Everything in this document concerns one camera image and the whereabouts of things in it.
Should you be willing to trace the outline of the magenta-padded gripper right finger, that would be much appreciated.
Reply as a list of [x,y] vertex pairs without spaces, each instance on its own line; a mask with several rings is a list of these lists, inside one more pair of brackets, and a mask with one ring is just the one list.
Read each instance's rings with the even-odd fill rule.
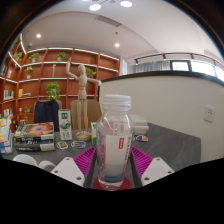
[[136,147],[131,148],[130,162],[136,187],[143,187],[174,172],[161,157],[152,158]]

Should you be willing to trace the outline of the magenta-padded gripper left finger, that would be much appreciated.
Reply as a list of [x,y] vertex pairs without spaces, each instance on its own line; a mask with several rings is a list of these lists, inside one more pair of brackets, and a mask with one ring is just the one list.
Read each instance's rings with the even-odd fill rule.
[[51,173],[84,188],[90,188],[96,161],[96,147],[86,149],[74,158],[65,157]]

